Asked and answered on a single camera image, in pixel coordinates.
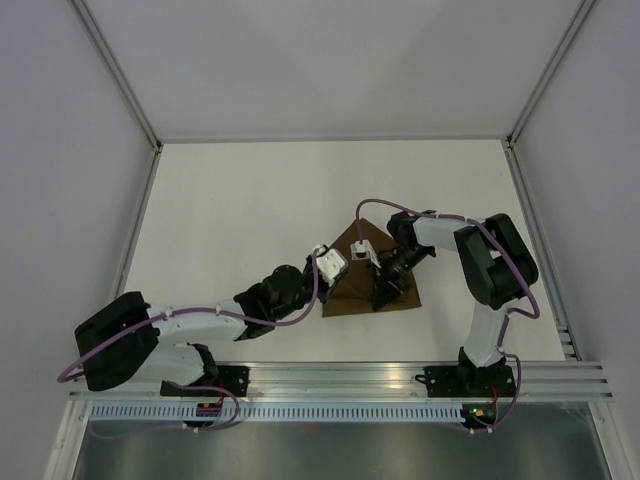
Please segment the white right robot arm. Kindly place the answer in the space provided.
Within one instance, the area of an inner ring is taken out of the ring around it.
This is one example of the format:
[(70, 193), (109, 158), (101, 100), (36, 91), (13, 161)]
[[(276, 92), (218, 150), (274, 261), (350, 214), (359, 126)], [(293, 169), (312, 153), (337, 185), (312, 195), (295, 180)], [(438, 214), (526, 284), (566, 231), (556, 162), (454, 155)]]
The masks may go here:
[(456, 365), (426, 366), (416, 375), (430, 398), (510, 398), (517, 376), (502, 351), (510, 314), (532, 296), (539, 271), (511, 218), (482, 221), (456, 215), (399, 212), (387, 223), (396, 247), (370, 262), (372, 308), (380, 311), (409, 291), (408, 277), (424, 259), (444, 249), (457, 254), (474, 298), (469, 335)]

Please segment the brown cloth napkin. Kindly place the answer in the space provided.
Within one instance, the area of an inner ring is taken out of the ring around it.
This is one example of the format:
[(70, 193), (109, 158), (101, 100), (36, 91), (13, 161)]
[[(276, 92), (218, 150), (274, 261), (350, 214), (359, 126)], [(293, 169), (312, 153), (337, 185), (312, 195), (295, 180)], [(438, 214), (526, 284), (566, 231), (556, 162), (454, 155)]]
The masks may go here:
[[(364, 238), (368, 240), (377, 254), (386, 255), (397, 246), (397, 242), (375, 224), (362, 218), (360, 226)], [(332, 244), (347, 260), (346, 276), (336, 285), (329, 299), (322, 307), (322, 316), (338, 317), (346, 315), (374, 313), (372, 304), (373, 280), (368, 259), (353, 260), (351, 245), (359, 240), (355, 223), (352, 223)], [(417, 283), (413, 274), (406, 280), (408, 291), (384, 306), (381, 312), (417, 309), (422, 306)]]

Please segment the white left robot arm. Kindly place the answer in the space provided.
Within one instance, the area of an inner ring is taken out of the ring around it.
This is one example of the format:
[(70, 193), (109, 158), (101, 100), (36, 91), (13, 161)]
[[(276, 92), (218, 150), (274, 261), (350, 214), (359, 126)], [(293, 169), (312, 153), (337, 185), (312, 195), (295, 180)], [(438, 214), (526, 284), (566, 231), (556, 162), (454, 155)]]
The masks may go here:
[(253, 340), (301, 322), (347, 271), (330, 254), (308, 257), (303, 269), (281, 265), (233, 298), (205, 305), (154, 305), (139, 291), (124, 293), (76, 328), (80, 358), (59, 379), (82, 377), (91, 392), (134, 380), (159, 381), (167, 395), (179, 387), (209, 395), (220, 383), (210, 343)]

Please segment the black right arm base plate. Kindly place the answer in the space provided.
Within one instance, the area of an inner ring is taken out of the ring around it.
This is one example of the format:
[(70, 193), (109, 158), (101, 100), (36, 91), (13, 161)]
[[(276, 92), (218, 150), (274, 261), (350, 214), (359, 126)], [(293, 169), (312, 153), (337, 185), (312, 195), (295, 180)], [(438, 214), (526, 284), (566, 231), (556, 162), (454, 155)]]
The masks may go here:
[(513, 371), (501, 363), (483, 368), (426, 366), (414, 379), (426, 388), (429, 398), (509, 398), (516, 393)]

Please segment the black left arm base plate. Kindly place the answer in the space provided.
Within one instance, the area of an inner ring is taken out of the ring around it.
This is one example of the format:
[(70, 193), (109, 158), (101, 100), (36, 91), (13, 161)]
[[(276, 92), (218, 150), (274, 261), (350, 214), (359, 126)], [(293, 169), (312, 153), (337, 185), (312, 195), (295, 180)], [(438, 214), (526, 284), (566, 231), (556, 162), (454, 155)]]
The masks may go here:
[(203, 372), (185, 385), (162, 381), (160, 395), (163, 397), (226, 397), (238, 398), (247, 395), (250, 369), (247, 366), (205, 367)]

